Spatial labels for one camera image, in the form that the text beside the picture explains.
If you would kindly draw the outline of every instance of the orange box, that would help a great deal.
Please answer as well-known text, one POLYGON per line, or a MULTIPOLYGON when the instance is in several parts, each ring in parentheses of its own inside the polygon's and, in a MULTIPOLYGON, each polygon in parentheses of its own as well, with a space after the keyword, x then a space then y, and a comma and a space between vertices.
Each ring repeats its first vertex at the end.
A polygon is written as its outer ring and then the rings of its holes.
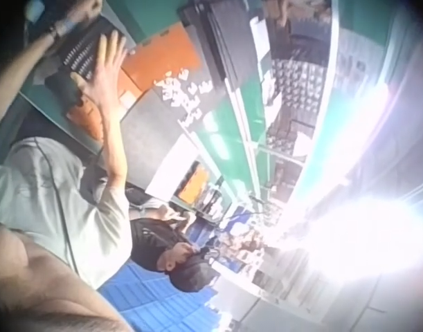
MULTIPOLYGON (((127 110, 142 96, 142 91, 131 81, 123 69, 119 72, 118 95, 123 103, 123 114, 120 115, 120 118, 123 118, 127 110)), ((82 96, 82 106, 73 107, 66 116, 72 123, 85 130, 94 140, 103 142, 100 112, 87 96, 82 96)))
POLYGON ((198 69, 201 61, 182 23, 144 41, 123 62, 122 68, 136 84, 146 91, 161 81, 165 74, 178 75, 181 69, 198 69))

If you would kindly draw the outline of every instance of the white long-sleeve shirt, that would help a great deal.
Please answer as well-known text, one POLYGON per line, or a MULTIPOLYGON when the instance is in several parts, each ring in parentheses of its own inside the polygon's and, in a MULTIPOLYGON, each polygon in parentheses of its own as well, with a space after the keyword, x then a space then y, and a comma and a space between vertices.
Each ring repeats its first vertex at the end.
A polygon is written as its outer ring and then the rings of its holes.
POLYGON ((0 165, 0 223, 23 231, 75 270, 65 222, 79 276, 97 289, 131 254, 129 203, 123 190, 105 188, 99 203, 89 204, 79 191, 82 173, 79 158, 54 140, 27 138, 16 143, 0 165))

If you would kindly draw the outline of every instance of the hand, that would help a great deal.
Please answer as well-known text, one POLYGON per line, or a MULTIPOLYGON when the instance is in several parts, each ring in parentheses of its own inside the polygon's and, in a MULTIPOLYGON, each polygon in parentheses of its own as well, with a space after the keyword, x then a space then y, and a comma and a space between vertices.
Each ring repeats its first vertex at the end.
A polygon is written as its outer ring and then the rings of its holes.
POLYGON ((174 211, 171 207, 168 205, 161 205, 157 211, 157 218, 159 220, 168 221, 168 220, 178 220, 183 221, 186 218, 182 217, 178 212, 174 211))
POLYGON ((66 16, 72 23, 91 21, 102 10, 102 0, 79 0, 66 16))
POLYGON ((125 38, 118 41, 118 32, 113 31, 109 40, 104 35, 100 36, 93 79, 87 82, 77 73, 71 73, 78 88, 99 107, 103 116, 119 108, 117 83, 120 66, 126 55, 125 38))

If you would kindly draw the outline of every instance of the raised hand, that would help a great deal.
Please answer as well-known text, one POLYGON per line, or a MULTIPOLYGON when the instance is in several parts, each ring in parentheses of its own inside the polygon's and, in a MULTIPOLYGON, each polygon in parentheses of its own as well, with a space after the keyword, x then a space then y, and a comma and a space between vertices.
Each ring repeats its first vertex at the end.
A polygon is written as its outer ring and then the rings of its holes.
POLYGON ((126 55, 125 38, 119 40, 118 32, 113 31, 109 39, 104 35, 100 37, 93 79, 87 82, 77 73, 71 73, 71 78, 81 92, 91 99, 101 112, 118 108, 118 76, 126 55))

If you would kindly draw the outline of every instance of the hair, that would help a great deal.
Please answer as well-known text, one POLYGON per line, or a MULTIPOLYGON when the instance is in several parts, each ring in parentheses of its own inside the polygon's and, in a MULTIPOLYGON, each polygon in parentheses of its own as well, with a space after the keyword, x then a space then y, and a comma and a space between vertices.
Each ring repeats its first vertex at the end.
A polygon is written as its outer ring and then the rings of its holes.
POLYGON ((9 310, 0 305, 0 332, 66 332, 66 331, 124 331, 123 325, 103 317, 68 313, 40 313, 16 308, 9 310))

